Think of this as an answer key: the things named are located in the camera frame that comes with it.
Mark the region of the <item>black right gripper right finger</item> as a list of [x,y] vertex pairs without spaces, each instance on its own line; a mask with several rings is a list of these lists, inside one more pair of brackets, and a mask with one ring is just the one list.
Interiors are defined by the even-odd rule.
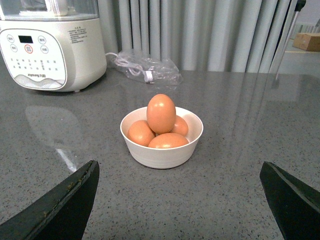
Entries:
[[262,165],[260,181],[285,240],[320,238],[320,192],[272,162]]

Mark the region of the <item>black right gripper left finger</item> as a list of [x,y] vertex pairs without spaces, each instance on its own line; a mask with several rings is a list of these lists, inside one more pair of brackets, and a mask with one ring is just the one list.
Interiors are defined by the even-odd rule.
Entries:
[[93,205],[100,177],[91,160],[26,209],[0,226],[2,240],[80,240]]

